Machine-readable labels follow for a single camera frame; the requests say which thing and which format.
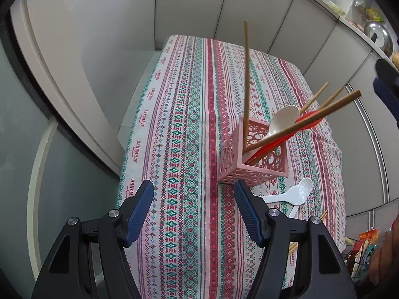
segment table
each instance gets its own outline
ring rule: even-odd
[[[250,116],[270,121],[283,106],[313,96],[296,66],[250,50]],[[244,298],[262,256],[248,236],[232,187],[217,182],[222,143],[243,113],[244,48],[188,36],[166,42],[138,104],[122,167],[118,205],[144,179],[154,201],[141,235],[126,256],[143,299]],[[310,107],[315,110],[317,103]],[[340,251],[345,204],[341,151],[326,119],[287,144],[289,177],[252,189],[283,193],[303,177],[313,192],[300,219],[321,215]],[[289,213],[287,203],[272,207]],[[296,253],[289,256],[290,286]]]

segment wooden chopstick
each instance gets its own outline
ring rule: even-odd
[[[306,110],[308,110],[308,108],[310,107],[310,105],[322,94],[322,92],[327,88],[328,86],[328,82],[326,82],[321,89],[314,95],[314,97],[308,101],[307,104],[305,104],[302,109],[299,111],[299,114],[303,114]]]
[[[245,45],[245,86],[244,86],[244,133],[243,152],[247,146],[248,123],[249,123],[249,43],[248,43],[248,22],[244,21],[244,45]]]
[[[321,216],[320,219],[323,220],[325,218],[325,216],[328,214],[328,211],[326,210]],[[288,253],[293,251],[294,249],[296,249],[298,247],[298,242],[294,242],[290,245],[290,247],[288,248]]]
[[[340,87],[337,91],[335,91],[331,97],[329,97],[326,101],[324,101],[324,103],[320,106],[320,109],[328,106],[342,92],[344,88],[345,86]]]
[[[333,112],[339,110],[340,108],[346,106],[347,104],[351,103],[352,101],[356,100],[357,98],[359,98],[361,96],[362,96],[362,94],[357,89],[357,90],[349,93],[348,95],[345,95],[344,97],[342,97],[340,100],[334,102],[333,104],[331,104],[327,107],[324,107],[323,109],[320,109],[318,112],[315,112],[314,114],[310,115],[309,117],[307,117],[299,122],[296,122],[292,126],[286,128],[272,136],[269,136],[269,137],[257,142],[256,144],[252,144],[252,145],[246,147],[244,149],[244,153],[249,152],[251,150],[255,150],[262,146],[265,146],[271,142],[274,142],[275,140],[278,140],[279,138],[282,138],[285,135],[296,132],[296,131],[312,124],[313,122],[315,122],[319,119],[322,119],[325,116],[328,116],[329,114],[332,114]]]

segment metal pot lid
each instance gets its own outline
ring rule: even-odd
[[[371,20],[364,26],[364,34],[370,39],[376,34],[375,44],[390,57],[394,52],[394,44],[386,28],[377,21]]]

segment white rice paddle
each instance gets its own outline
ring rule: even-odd
[[[306,198],[308,198],[313,189],[312,180],[310,178],[303,178],[301,181],[299,181],[298,185],[306,188],[309,191],[308,196],[306,197]],[[294,206],[293,209],[291,210],[290,214],[288,215],[288,218],[295,218],[295,215],[297,214],[298,209],[299,209],[299,206]]]
[[[285,201],[294,206],[300,206],[306,202],[308,196],[310,195],[310,192],[312,191],[312,187],[313,187],[312,180],[310,178],[303,178],[298,185],[290,187],[290,189],[288,189],[286,193],[282,193],[280,195],[259,196],[259,197],[261,197],[266,203],[277,203]]]
[[[269,131],[267,132],[266,136],[264,136],[261,140],[264,140],[265,138],[286,129],[287,127],[292,126],[298,117],[299,117],[299,109],[297,106],[290,105],[281,108],[272,117],[272,120],[270,121],[269,125]],[[249,158],[251,158],[252,155],[254,155],[258,150],[259,149],[256,148],[254,150],[251,150],[243,154],[243,163],[245,163]]]

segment pink plastic basket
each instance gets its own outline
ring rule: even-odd
[[[244,179],[248,187],[262,184],[277,176],[288,177],[287,145],[283,143],[268,153],[255,166],[245,165],[243,159],[243,117],[230,138],[223,144],[218,181],[233,184]],[[249,119],[247,145],[254,144],[269,131],[269,124],[257,119]]]

